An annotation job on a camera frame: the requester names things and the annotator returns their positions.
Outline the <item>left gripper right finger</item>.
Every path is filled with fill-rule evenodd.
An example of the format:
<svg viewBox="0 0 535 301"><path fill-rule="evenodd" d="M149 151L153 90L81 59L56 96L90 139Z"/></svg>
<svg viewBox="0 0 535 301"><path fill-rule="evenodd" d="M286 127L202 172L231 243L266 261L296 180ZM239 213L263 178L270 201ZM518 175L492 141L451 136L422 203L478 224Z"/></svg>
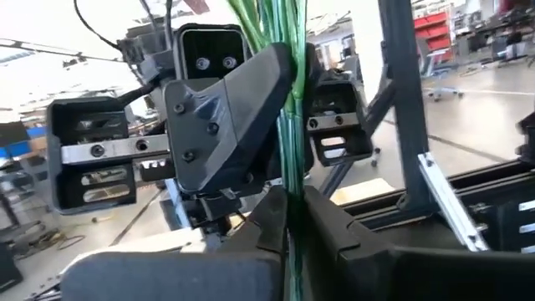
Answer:
<svg viewBox="0 0 535 301"><path fill-rule="evenodd" d="M532 300L534 257L396 245L305 189L307 300Z"/></svg>

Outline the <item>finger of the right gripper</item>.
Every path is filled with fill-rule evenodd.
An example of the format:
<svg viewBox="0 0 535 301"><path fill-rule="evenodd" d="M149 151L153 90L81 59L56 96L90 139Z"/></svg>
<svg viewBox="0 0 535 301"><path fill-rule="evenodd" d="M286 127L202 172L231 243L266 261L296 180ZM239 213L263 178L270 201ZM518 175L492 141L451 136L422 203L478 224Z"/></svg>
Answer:
<svg viewBox="0 0 535 301"><path fill-rule="evenodd" d="M167 134L182 191L239 189L293 83L293 57L273 43L223 79L175 80L164 88Z"/></svg>
<svg viewBox="0 0 535 301"><path fill-rule="evenodd" d="M304 170L309 171L313 166L314 156L307 130L308 118L312 109L314 92L324 70L316 55L315 47L311 43L306 44L306 64L306 80L303 90Z"/></svg>

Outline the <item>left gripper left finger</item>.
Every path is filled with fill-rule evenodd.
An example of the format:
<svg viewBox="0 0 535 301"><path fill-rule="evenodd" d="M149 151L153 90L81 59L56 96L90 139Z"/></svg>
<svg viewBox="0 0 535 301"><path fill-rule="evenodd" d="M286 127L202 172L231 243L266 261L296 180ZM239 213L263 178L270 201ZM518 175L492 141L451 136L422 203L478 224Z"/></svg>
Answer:
<svg viewBox="0 0 535 301"><path fill-rule="evenodd" d="M211 253L105 252L63 275L61 298L278 301L284 295L288 199L272 187L242 227Z"/></svg>

